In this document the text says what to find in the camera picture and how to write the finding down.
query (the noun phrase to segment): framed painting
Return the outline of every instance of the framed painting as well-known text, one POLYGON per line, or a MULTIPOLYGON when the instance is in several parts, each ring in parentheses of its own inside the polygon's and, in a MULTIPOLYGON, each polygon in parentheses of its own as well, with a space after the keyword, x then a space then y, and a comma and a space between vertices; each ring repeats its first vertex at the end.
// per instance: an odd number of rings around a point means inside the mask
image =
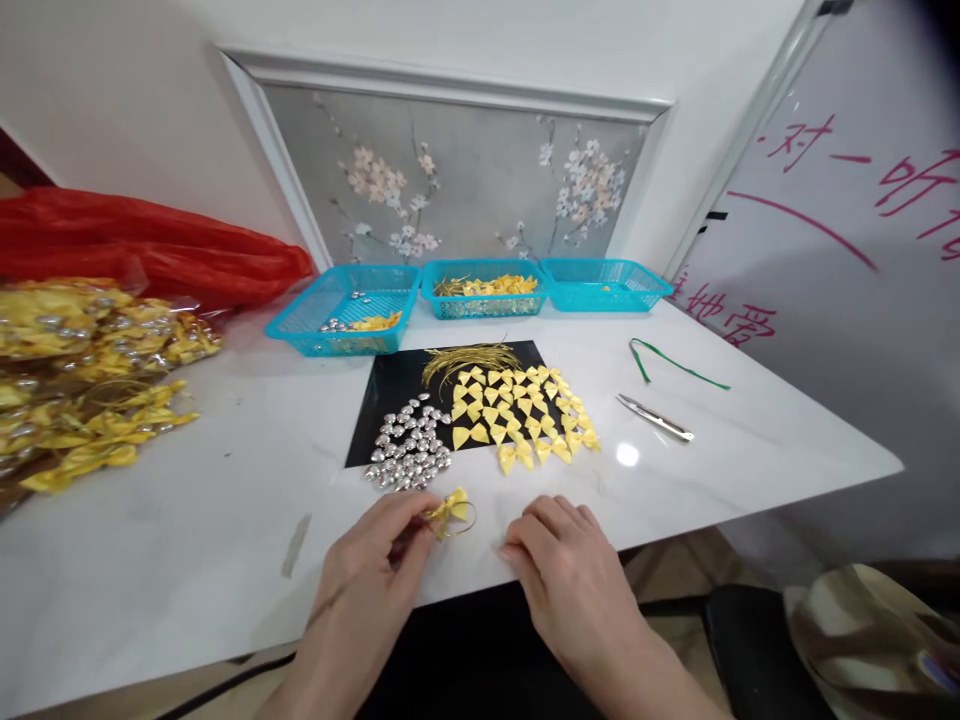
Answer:
POLYGON ((320 269, 622 247, 671 103, 223 48, 320 269))

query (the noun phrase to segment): whiteboard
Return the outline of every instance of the whiteboard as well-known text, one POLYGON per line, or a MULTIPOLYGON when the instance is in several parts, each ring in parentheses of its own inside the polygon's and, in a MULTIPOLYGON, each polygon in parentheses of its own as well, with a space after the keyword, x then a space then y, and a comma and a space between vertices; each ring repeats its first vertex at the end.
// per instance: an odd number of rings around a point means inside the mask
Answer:
POLYGON ((674 278, 679 307, 906 465, 791 517, 826 564, 960 552, 960 107, 932 38, 898 0, 831 20, 674 278))

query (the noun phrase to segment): hand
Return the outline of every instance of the hand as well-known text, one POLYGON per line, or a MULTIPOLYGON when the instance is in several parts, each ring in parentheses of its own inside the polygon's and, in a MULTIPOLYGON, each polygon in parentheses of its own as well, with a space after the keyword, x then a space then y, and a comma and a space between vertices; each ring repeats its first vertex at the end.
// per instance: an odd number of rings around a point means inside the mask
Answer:
POLYGON ((585 505, 540 496, 507 528, 501 555, 533 625, 610 718, 725 717, 637 608, 616 551, 585 505))
POLYGON ((434 542, 420 514, 439 505, 430 493, 386 495, 330 547, 297 657, 263 717, 356 715, 413 610, 434 542))

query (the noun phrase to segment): white marble table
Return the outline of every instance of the white marble table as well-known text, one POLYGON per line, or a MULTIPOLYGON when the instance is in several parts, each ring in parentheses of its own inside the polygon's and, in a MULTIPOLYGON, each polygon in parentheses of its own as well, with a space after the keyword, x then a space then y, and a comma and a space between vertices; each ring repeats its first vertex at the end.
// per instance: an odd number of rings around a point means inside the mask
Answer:
MULTIPOLYGON (((0 716, 299 637, 327 547, 377 497, 343 468, 372 359, 309 359, 237 321, 215 359, 181 371, 203 417, 131 468, 35 498, 0 524, 0 716), (312 522, 292 579, 281 564, 312 522)), ((627 548, 902 470, 891 453, 667 303, 638 315, 440 322, 418 301, 403 349, 535 340, 581 396, 603 443, 503 477, 493 448, 454 454, 437 493, 467 488, 476 526, 431 558, 421 603, 511 579, 495 549, 540 493, 588 503, 627 548), (724 392, 631 337, 732 386, 724 392), (683 446, 617 392, 685 425, 683 446)))

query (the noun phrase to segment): pile of yellow bows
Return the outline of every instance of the pile of yellow bows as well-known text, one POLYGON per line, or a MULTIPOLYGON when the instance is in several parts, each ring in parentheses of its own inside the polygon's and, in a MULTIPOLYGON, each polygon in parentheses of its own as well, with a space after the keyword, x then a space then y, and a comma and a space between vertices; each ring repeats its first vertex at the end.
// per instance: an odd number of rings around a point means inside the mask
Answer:
POLYGON ((193 419, 166 407, 176 390, 147 396, 144 380, 213 355, 221 343, 191 313, 133 297, 110 279, 0 288, 0 517, 28 490, 59 492, 91 469, 129 464, 134 445, 193 419), (132 404, 94 415, 87 401, 101 389, 132 404), (49 469, 51 460, 59 466, 49 469))
POLYGON ((434 286, 433 294, 437 297, 454 297, 476 295, 529 295, 536 292, 537 281, 532 275, 501 275, 494 280, 467 280, 444 278, 434 286))
POLYGON ((389 330, 400 322, 401 315, 403 315, 403 310, 390 313, 390 317, 387 318, 382 315, 365 317, 363 320, 350 323, 347 327, 347 332, 378 332, 380 330, 389 330))
POLYGON ((548 370, 541 365, 526 370, 491 370, 484 374, 474 367, 461 372, 457 379, 451 417, 456 420, 467 414, 476 424, 472 428, 453 428, 454 450, 469 439, 479 443, 489 443, 492 439, 504 474, 508 474, 516 462, 532 470, 534 455, 540 458, 541 464, 545 464, 551 454, 569 464, 581 447, 600 450, 597 431, 583 401, 573 394, 570 384, 556 368, 548 370), (563 434, 549 414, 548 401, 553 401, 562 413, 563 434), (524 422, 513 412, 514 406, 526 416, 524 422), (539 417, 533 414, 534 409, 539 411, 539 417), (489 434, 487 427, 479 422, 481 417, 489 427, 489 434), (522 434, 522 428, 526 428, 532 446, 522 434), (505 442, 507 438, 513 445, 505 442))

